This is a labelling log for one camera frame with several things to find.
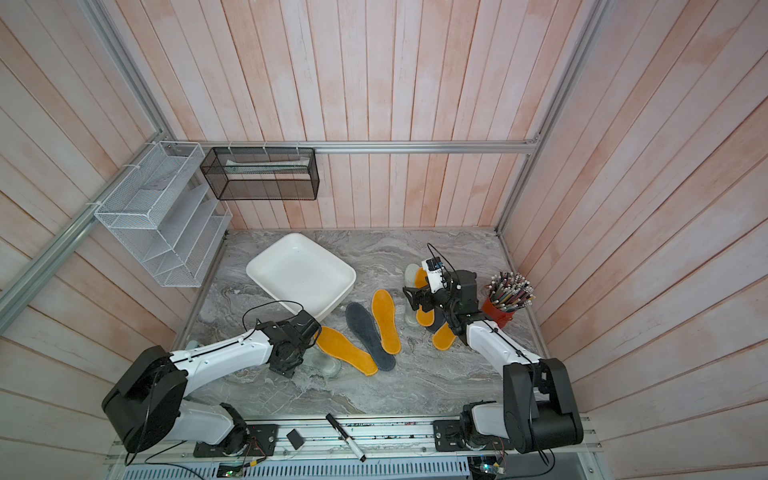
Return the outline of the black mesh basket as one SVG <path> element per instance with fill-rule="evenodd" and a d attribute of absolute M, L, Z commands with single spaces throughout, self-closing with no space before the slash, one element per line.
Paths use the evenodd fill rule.
<path fill-rule="evenodd" d="M 224 201 L 314 201 L 320 186 L 311 148 L 213 147 L 201 172 Z"/>

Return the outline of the yellow insole front left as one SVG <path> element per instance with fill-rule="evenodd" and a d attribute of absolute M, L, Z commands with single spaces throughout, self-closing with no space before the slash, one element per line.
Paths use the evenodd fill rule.
<path fill-rule="evenodd" d="M 316 345 L 326 354 L 345 362 L 365 376 L 378 372 L 378 367 L 372 356 L 355 346 L 341 332 L 324 326 L 316 339 Z"/>

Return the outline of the white plastic storage box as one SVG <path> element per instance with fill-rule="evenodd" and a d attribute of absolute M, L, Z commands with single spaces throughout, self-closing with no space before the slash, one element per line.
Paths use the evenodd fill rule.
<path fill-rule="evenodd" d="M 357 273 L 300 233 L 290 233 L 251 259 L 246 274 L 284 308 L 324 320 L 351 292 Z"/>

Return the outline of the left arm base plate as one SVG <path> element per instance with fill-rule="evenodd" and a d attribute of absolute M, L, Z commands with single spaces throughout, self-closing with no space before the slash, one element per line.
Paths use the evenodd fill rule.
<path fill-rule="evenodd" d="M 218 444 L 211 445 L 197 442 L 193 450 L 194 458 L 235 457 L 256 455 L 270 457 L 274 455 L 278 440 L 277 424 L 248 424 L 235 426 Z"/>

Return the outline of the red pencil cup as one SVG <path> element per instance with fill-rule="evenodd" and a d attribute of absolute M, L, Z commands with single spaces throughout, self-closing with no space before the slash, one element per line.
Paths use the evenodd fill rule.
<path fill-rule="evenodd" d="M 481 310 L 489 319 L 495 322 L 499 328 L 504 328 L 514 318 L 515 315 L 514 312 L 506 312 L 500 309 L 491 301 L 490 298 L 485 299 Z"/>

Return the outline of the dark grey insole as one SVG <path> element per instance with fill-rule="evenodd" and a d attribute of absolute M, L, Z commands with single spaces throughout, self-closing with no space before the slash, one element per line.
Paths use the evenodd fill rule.
<path fill-rule="evenodd" d="M 360 303 L 351 302 L 345 309 L 345 318 L 349 330 L 361 341 L 378 369 L 392 371 L 396 367 L 396 359 L 383 349 L 373 315 Z"/>
<path fill-rule="evenodd" d="M 430 326 L 427 327 L 427 330 L 431 333 L 436 333 L 443 325 L 446 324 L 446 320 L 442 310 L 435 308 L 432 313 L 434 314 L 434 321 Z"/>

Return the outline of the aluminium rail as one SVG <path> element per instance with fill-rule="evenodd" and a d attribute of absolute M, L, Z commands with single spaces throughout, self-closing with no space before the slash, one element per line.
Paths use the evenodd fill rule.
<path fill-rule="evenodd" d="M 164 130 L 151 135 L 101 190 L 85 203 L 66 227 L 13 278 L 10 285 L 1 293 L 1 333 L 5 333 L 17 320 L 23 310 L 90 235 L 98 224 L 96 213 L 106 199 L 138 168 L 140 160 L 167 136 L 168 133 Z"/>
<path fill-rule="evenodd" d="M 172 148 L 200 145 L 211 148 L 249 148 L 257 151 L 311 149 L 316 154 L 530 154 L 538 148 L 535 140 L 477 140 L 477 141 L 170 141 Z"/>

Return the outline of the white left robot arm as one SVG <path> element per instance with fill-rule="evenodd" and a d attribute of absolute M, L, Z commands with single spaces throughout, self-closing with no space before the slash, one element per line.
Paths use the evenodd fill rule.
<path fill-rule="evenodd" d="M 249 443 L 247 423 L 230 404 L 205 405 L 188 396 L 237 371 L 268 366 L 287 378 L 303 363 L 320 333 L 305 310 L 277 322 L 261 322 L 245 333 L 202 347 L 143 351 L 102 401 L 102 410 L 130 454 L 162 441 L 189 441 L 234 456 Z"/>

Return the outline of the yellow insole right upper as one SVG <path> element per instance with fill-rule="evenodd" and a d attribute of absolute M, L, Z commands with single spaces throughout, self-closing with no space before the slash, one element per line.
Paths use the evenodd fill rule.
<path fill-rule="evenodd" d="M 429 281 L 427 273 L 423 268 L 419 268 L 414 280 L 414 286 L 416 288 L 428 287 Z M 423 327 L 431 327 L 435 322 L 434 311 L 425 312 L 422 307 L 416 313 L 417 322 Z"/>

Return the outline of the yellow insole centre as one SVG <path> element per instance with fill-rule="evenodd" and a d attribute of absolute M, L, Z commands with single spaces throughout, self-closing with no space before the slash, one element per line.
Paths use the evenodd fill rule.
<path fill-rule="evenodd" d="M 380 289 L 374 293 L 372 313 L 379 328 L 382 348 L 388 354 L 399 354 L 402 346 L 395 321 L 396 307 L 387 290 Z"/>

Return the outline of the dark grey insole centre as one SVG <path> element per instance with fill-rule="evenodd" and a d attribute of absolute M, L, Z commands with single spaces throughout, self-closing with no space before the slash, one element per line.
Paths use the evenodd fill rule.
<path fill-rule="evenodd" d="M 360 303 L 351 302 L 345 309 L 345 318 L 349 330 L 361 341 L 378 369 L 392 371 L 396 367 L 396 359 L 383 349 L 373 315 Z"/>

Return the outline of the aluminium rail back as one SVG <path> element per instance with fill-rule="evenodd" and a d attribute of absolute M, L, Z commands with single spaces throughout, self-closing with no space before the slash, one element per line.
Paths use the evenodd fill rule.
<path fill-rule="evenodd" d="M 316 154 L 530 154 L 538 148 L 535 140 L 477 140 L 477 141 L 170 141 L 172 148 L 200 145 L 211 148 L 249 148 L 257 151 L 311 149 Z"/>

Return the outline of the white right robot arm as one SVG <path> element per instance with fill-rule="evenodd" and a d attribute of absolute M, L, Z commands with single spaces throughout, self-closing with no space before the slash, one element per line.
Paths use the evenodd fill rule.
<path fill-rule="evenodd" d="M 433 270 L 425 286 L 402 289 L 412 310 L 439 311 L 449 331 L 502 379 L 501 402 L 463 407 L 461 441 L 473 448 L 499 441 L 522 454 L 580 444 L 584 428 L 566 366 L 526 350 L 483 312 L 476 279 L 467 270 Z"/>

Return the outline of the yellow insole right lower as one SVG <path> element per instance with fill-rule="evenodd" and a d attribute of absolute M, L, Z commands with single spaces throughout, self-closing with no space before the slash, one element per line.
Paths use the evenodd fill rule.
<path fill-rule="evenodd" d="M 456 340 L 456 335 L 450 326 L 443 324 L 432 336 L 432 344 L 439 351 L 447 351 Z"/>

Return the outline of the black marker pen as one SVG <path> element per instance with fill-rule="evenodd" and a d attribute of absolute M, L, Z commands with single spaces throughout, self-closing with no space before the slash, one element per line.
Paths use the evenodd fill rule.
<path fill-rule="evenodd" d="M 354 440 L 354 438 L 348 434 L 348 432 L 341 425 L 341 423 L 331 413 L 328 413 L 325 416 L 325 418 L 327 422 L 331 425 L 331 427 L 340 435 L 340 437 L 346 443 L 346 445 L 352 450 L 355 457 L 361 463 L 365 463 L 367 460 L 365 453 L 363 452 L 361 447 L 357 444 L 357 442 Z"/>

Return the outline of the yellow insole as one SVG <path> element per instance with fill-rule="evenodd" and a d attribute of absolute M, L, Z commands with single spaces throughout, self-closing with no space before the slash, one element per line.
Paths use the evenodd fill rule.
<path fill-rule="evenodd" d="M 402 346 L 395 321 L 396 307 L 387 290 L 380 289 L 374 293 L 372 313 L 379 328 L 382 348 L 388 354 L 399 354 Z"/>
<path fill-rule="evenodd" d="M 355 346 L 341 332 L 324 326 L 316 339 L 316 345 L 326 354 L 345 362 L 365 376 L 378 372 L 378 367 L 372 356 Z"/>
<path fill-rule="evenodd" d="M 423 268 L 419 268 L 414 280 L 414 286 L 416 288 L 428 287 L 429 281 L 427 273 Z M 416 313 L 417 322 L 423 327 L 431 327 L 435 322 L 434 311 L 425 312 L 422 307 Z"/>
<path fill-rule="evenodd" d="M 447 351 L 456 340 L 456 335 L 450 326 L 443 324 L 432 336 L 432 344 L 439 351 Z"/>

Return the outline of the dark grey insole right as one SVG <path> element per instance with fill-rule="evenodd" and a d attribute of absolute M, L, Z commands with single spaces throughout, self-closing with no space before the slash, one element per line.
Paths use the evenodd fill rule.
<path fill-rule="evenodd" d="M 434 321 L 430 326 L 427 327 L 427 330 L 431 333 L 436 333 L 443 325 L 446 324 L 446 320 L 442 310 L 435 308 L 432 313 L 434 314 Z"/>

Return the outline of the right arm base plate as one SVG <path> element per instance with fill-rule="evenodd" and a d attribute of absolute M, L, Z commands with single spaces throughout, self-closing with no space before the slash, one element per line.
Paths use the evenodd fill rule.
<path fill-rule="evenodd" d="M 438 452 L 456 452 L 469 450 L 509 449 L 508 440 L 491 435 L 480 434 L 471 420 L 435 420 L 432 422 L 435 448 Z"/>

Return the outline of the aluminium rail left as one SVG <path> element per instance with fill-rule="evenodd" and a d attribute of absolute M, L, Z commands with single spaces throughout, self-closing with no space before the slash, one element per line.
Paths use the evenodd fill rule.
<path fill-rule="evenodd" d="M 151 135 L 101 190 L 85 203 L 66 227 L 13 278 L 10 285 L 1 293 L 1 333 L 5 333 L 17 320 L 23 310 L 90 235 L 98 224 L 96 213 L 106 199 L 138 168 L 140 160 L 167 136 L 168 133 L 164 130 Z"/>

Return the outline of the small black box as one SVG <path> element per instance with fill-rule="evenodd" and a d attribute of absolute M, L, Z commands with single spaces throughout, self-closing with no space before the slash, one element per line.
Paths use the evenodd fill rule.
<path fill-rule="evenodd" d="M 292 429 L 286 434 L 286 438 L 291 444 L 292 448 L 296 451 L 302 448 L 306 443 L 304 437 L 299 433 L 297 429 Z"/>

